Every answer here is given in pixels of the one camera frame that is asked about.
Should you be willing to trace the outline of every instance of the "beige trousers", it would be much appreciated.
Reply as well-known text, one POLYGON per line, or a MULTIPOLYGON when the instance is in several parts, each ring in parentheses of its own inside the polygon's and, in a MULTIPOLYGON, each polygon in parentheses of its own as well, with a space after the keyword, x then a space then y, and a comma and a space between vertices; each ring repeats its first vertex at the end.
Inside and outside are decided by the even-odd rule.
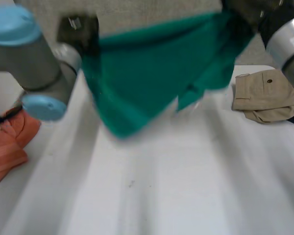
POLYGON ((280 70, 266 70, 236 78, 233 110, 260 123, 294 117, 294 88, 280 70))

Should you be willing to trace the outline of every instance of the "light blue joint cap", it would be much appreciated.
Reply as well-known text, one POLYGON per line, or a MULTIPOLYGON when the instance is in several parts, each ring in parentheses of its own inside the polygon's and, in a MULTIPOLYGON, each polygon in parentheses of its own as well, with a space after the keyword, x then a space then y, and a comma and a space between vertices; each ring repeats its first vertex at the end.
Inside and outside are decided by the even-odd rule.
POLYGON ((41 94, 27 94, 22 98, 22 103, 30 116, 41 121, 58 121, 67 109, 62 101, 41 94))
POLYGON ((25 8, 18 5, 0 6, 0 46, 29 44, 41 35, 39 25, 25 8))

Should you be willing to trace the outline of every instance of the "teal fabric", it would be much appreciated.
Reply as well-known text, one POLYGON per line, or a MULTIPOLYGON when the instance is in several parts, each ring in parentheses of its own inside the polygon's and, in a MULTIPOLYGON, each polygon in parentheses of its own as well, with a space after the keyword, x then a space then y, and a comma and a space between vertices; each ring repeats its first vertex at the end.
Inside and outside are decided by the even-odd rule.
POLYGON ((178 110, 228 86, 253 34, 237 35, 229 12, 199 15, 99 39, 82 68, 98 113, 117 137, 139 131, 176 97, 178 110))

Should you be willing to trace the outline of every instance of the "white table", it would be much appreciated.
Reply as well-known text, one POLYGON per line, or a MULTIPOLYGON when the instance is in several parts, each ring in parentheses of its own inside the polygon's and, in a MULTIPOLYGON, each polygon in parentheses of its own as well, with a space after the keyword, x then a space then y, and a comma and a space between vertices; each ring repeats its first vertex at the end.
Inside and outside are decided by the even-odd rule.
POLYGON ((84 86, 0 183, 0 235, 294 235, 293 124, 233 112, 230 86, 120 142, 84 86))

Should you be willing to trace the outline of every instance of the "orange cloth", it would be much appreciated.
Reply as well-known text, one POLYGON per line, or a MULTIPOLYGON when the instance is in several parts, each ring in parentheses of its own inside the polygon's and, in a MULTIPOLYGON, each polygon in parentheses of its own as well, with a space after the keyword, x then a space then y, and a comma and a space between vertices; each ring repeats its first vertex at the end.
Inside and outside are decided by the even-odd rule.
POLYGON ((23 148, 39 128, 40 121, 30 117, 24 110, 0 124, 0 181, 12 168, 27 162, 23 148))

